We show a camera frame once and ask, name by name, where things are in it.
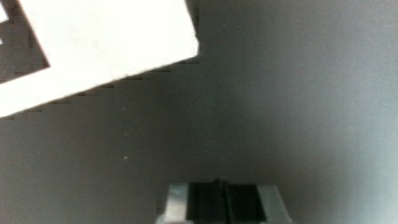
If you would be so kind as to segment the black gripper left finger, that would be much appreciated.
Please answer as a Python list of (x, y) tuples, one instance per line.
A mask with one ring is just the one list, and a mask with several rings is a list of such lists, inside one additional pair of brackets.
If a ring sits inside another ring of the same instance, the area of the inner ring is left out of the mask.
[(166, 208), (155, 224), (224, 224), (222, 188), (215, 183), (169, 185)]

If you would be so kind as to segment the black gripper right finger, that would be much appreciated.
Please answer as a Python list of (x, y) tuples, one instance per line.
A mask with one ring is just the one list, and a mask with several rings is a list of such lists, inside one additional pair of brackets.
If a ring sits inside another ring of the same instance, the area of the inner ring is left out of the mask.
[(229, 224), (293, 224), (276, 185), (226, 186)]

